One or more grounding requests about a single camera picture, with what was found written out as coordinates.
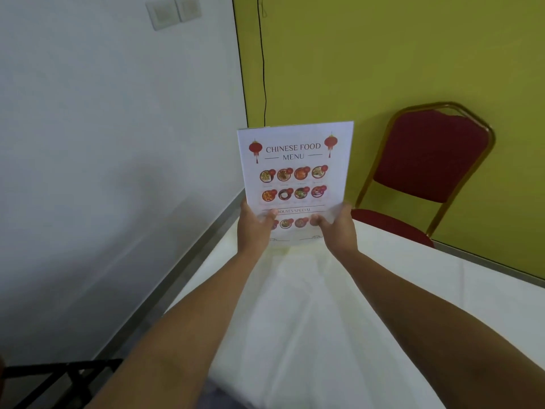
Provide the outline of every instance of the light switch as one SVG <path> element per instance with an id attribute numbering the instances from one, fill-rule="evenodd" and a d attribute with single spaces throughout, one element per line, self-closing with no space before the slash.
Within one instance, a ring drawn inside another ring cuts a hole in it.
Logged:
<path id="1" fill-rule="evenodd" d="M 174 0 L 155 0 L 146 3 L 149 18 L 152 20 L 155 31 L 173 26 L 180 22 L 176 1 Z"/>
<path id="2" fill-rule="evenodd" d="M 201 17 L 201 3 L 199 0 L 176 0 L 178 12 L 182 22 Z"/>

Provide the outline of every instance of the red chair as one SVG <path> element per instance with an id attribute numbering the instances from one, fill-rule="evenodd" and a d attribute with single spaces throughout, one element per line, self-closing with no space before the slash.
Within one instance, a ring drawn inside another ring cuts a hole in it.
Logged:
<path id="1" fill-rule="evenodd" d="M 457 103 L 439 102 L 400 110 L 388 123 L 352 218 L 433 247 L 433 232 L 494 142 L 492 128 Z M 373 180 L 441 203 L 426 233 L 390 216 L 357 209 Z"/>

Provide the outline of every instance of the yellow wall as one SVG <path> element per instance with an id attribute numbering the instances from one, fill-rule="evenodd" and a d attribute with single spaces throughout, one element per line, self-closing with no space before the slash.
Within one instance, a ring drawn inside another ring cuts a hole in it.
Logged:
<path id="1" fill-rule="evenodd" d="M 234 0 L 249 126 L 263 126 L 256 0 Z M 456 101 L 495 131 L 434 239 L 545 277 L 545 0 L 264 0 L 267 125 L 355 120 L 355 201 L 388 119 Z M 425 229 L 437 204 L 374 184 L 363 207 Z"/>

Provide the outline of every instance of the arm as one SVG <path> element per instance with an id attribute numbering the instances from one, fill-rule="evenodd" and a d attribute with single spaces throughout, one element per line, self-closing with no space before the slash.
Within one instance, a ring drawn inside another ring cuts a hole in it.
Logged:
<path id="1" fill-rule="evenodd" d="M 358 251 L 348 204 L 333 224 L 317 216 L 346 268 L 447 409 L 544 408 L 545 371 L 477 318 Z"/>
<path id="2" fill-rule="evenodd" d="M 242 202 L 238 253 L 153 326 L 89 409 L 194 406 L 275 216 L 260 222 Z"/>

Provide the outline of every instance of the paper menu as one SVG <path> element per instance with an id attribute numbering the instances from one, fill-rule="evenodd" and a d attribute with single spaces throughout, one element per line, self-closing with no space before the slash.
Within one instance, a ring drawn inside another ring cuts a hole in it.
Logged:
<path id="1" fill-rule="evenodd" d="M 311 221 L 332 221 L 343 202 L 354 122 L 238 130 L 246 199 L 253 212 L 278 209 L 272 245 L 322 238 Z"/>

